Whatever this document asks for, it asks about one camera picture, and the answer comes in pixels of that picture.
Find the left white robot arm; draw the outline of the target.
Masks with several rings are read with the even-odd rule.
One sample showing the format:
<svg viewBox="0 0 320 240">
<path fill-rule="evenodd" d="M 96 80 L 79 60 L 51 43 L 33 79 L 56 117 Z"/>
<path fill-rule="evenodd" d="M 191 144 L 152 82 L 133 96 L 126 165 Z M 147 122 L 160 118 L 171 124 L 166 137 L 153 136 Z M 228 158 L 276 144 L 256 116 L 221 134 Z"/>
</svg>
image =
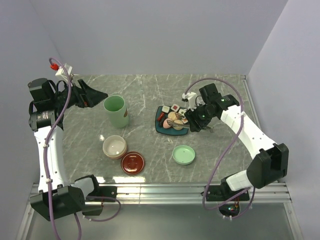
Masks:
<svg viewBox="0 0 320 240">
<path fill-rule="evenodd" d="M 89 212 L 86 198 L 101 196 L 97 178 L 87 175 L 69 183 L 63 157 L 64 108 L 93 108 L 108 97 L 107 93 L 89 87 L 82 79 L 79 85 L 65 83 L 62 91 L 47 78 L 28 83 L 33 98 L 29 105 L 29 126 L 38 146 L 40 179 L 38 194 L 30 198 L 31 207 L 47 221 L 78 212 Z"/>
</svg>

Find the steel serving tongs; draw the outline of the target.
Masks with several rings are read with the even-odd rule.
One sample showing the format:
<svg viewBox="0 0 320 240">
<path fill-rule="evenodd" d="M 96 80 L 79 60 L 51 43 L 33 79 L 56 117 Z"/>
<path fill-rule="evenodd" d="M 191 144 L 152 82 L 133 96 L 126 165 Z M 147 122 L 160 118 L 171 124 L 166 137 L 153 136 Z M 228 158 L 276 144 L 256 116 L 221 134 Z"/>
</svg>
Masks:
<svg viewBox="0 0 320 240">
<path fill-rule="evenodd" d="M 167 124 L 170 127 L 179 127 L 179 128 L 185 128 L 185 129 L 190 129 L 190 125 L 189 124 L 184 124 L 182 122 L 182 119 L 184 118 L 183 115 L 181 115 L 178 112 L 174 112 L 174 115 L 176 117 L 176 120 L 172 120 L 171 118 L 167 120 Z"/>
</svg>

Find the green sushi roll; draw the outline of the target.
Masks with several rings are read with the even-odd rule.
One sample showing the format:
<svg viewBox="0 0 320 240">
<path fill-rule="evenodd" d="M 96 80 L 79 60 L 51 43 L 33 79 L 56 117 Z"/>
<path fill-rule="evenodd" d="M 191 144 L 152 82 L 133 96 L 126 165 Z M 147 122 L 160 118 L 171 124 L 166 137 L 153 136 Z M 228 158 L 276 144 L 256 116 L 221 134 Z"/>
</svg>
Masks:
<svg viewBox="0 0 320 240">
<path fill-rule="evenodd" d="M 186 113 L 186 110 L 185 110 L 185 109 L 180 109 L 180 110 L 178 111 L 178 113 L 179 113 L 180 115 L 184 116 L 185 113 Z"/>
</svg>

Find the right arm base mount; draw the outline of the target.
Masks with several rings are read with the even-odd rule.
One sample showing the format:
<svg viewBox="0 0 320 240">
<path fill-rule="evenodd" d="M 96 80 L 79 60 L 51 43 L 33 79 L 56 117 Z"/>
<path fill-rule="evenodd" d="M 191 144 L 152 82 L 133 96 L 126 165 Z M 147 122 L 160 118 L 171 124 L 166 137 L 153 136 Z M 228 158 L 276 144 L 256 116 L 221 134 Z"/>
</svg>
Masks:
<svg viewBox="0 0 320 240">
<path fill-rule="evenodd" d="M 220 185 L 210 185 L 207 191 L 205 200 L 207 202 L 224 202 L 230 197 L 240 193 L 243 189 L 237 191 L 231 191 L 228 186 Z M 240 202 L 245 202 L 250 200 L 249 192 L 246 191 L 239 194 L 237 197 L 233 198 L 228 203 L 220 206 L 218 208 L 219 213 L 224 217 L 230 219 L 237 217 L 241 214 Z"/>
</svg>

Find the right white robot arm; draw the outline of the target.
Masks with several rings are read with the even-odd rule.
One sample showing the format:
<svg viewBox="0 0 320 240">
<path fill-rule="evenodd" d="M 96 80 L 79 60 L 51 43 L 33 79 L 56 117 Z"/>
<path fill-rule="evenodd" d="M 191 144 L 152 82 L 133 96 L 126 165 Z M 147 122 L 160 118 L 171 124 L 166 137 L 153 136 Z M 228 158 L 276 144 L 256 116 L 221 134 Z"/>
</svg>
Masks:
<svg viewBox="0 0 320 240">
<path fill-rule="evenodd" d="M 249 167 L 222 179 L 220 193 L 226 200 L 232 200 L 243 189 L 261 189 L 287 176 L 289 149 L 277 144 L 264 134 L 247 116 L 242 102 L 233 95 L 221 95 L 215 84 L 199 89 L 202 102 L 198 102 L 195 92 L 182 94 L 182 100 L 189 104 L 185 117 L 191 132 L 207 128 L 212 118 L 218 118 L 236 135 L 252 159 Z"/>
</svg>

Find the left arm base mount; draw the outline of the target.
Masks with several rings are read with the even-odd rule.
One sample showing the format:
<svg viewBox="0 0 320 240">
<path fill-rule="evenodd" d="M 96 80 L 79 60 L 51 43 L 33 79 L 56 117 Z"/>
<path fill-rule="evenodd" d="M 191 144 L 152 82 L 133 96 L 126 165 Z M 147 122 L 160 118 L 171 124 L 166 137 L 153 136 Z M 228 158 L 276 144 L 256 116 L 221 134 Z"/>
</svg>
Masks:
<svg viewBox="0 0 320 240">
<path fill-rule="evenodd" d="M 107 203 L 115 203 L 117 198 L 116 186 L 99 186 L 85 198 L 85 207 L 82 214 L 86 217 L 99 216 Z"/>
</svg>

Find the beige bun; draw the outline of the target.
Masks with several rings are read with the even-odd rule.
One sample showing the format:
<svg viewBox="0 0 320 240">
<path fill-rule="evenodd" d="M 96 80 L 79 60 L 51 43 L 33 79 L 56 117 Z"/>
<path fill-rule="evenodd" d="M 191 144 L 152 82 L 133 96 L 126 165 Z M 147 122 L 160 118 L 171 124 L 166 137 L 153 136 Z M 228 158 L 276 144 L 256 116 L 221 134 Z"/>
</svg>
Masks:
<svg viewBox="0 0 320 240">
<path fill-rule="evenodd" d="M 175 121 L 173 121 L 172 123 L 172 127 L 177 130 L 177 131 L 180 131 L 184 128 L 184 124 L 181 120 L 177 119 Z"/>
<path fill-rule="evenodd" d="M 175 120 L 178 119 L 178 118 L 177 118 L 177 115 L 176 115 L 176 112 L 174 112 L 174 111 L 169 112 L 168 115 L 167 115 L 167 117 L 168 117 L 169 119 L 171 119 L 172 121 L 175 121 Z"/>
</svg>

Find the orange sushi roll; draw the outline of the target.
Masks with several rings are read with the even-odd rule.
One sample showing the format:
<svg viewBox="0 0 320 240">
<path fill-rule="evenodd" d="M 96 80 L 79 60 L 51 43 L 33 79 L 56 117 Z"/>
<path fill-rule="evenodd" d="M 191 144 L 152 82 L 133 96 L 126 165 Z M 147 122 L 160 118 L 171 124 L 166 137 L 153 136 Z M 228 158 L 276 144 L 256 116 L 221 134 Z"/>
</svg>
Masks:
<svg viewBox="0 0 320 240">
<path fill-rule="evenodd" d="M 181 119 L 181 121 L 183 122 L 183 124 L 187 124 L 188 120 L 186 118 Z"/>
</svg>

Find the pink steamed bun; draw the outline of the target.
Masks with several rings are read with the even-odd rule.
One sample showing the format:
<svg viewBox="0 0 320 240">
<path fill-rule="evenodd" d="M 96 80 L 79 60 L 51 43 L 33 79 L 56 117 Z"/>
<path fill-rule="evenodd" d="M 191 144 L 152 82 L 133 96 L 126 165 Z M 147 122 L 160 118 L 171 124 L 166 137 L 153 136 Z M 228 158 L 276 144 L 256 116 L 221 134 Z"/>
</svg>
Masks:
<svg viewBox="0 0 320 240">
<path fill-rule="evenodd" d="M 171 126 L 170 126 L 170 124 L 168 123 L 168 118 L 167 119 L 165 119 L 164 121 L 163 121 L 163 128 L 164 129 L 169 129 Z"/>
</svg>

